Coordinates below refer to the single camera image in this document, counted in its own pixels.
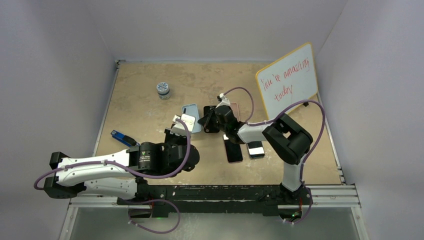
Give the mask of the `black smartphone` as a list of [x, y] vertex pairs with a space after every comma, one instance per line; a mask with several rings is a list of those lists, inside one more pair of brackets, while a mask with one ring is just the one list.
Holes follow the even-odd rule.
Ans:
[[240, 163], [243, 161], [243, 154], [239, 144], [232, 143], [230, 139], [224, 134], [223, 142], [227, 161], [230, 164]]

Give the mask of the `phone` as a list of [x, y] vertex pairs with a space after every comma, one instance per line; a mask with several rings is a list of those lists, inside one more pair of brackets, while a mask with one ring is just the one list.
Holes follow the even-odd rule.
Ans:
[[206, 134], [219, 133], [218, 119], [215, 114], [216, 105], [206, 105], [203, 107], [203, 116], [197, 121]]
[[183, 114], [189, 115], [189, 116], [194, 118], [192, 133], [193, 134], [199, 133], [202, 130], [202, 127], [198, 123], [200, 115], [199, 115], [199, 109], [198, 109], [197, 104], [196, 103], [190, 103], [190, 104], [183, 105], [181, 107], [181, 111], [182, 111]]

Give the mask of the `pink phone case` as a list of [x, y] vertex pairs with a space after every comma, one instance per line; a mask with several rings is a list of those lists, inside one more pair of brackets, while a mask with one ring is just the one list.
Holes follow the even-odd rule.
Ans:
[[231, 102], [230, 107], [231, 107], [231, 110], [233, 112], [234, 117], [237, 119], [237, 121], [239, 121], [240, 120], [240, 112], [239, 112], [238, 104], [235, 103], [235, 102]]

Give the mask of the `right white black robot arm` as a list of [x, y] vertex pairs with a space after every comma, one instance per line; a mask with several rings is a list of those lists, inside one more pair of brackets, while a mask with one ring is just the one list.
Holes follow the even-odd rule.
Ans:
[[283, 160], [282, 200], [288, 204], [300, 198], [303, 164], [315, 147], [313, 137], [289, 115], [282, 113], [267, 122], [239, 121], [229, 105], [211, 106], [197, 121], [209, 133], [222, 131], [233, 144], [268, 142]]

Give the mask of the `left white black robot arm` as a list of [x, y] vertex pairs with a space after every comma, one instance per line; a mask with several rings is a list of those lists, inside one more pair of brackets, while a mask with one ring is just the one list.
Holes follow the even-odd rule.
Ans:
[[51, 154], [51, 171], [39, 177], [34, 188], [53, 199], [79, 195], [115, 196], [138, 205], [149, 199], [142, 179], [173, 178], [192, 171], [200, 161], [189, 136], [165, 132], [161, 143], [143, 142], [109, 155], [73, 158], [58, 151]]

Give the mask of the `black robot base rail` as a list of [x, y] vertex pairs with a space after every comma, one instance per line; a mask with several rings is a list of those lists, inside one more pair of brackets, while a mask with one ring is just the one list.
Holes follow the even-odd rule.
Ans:
[[261, 214], [282, 219], [301, 218], [303, 208], [313, 204], [311, 190], [296, 192], [272, 185], [148, 185], [139, 184], [129, 199], [118, 205], [146, 205], [153, 218], [170, 213]]

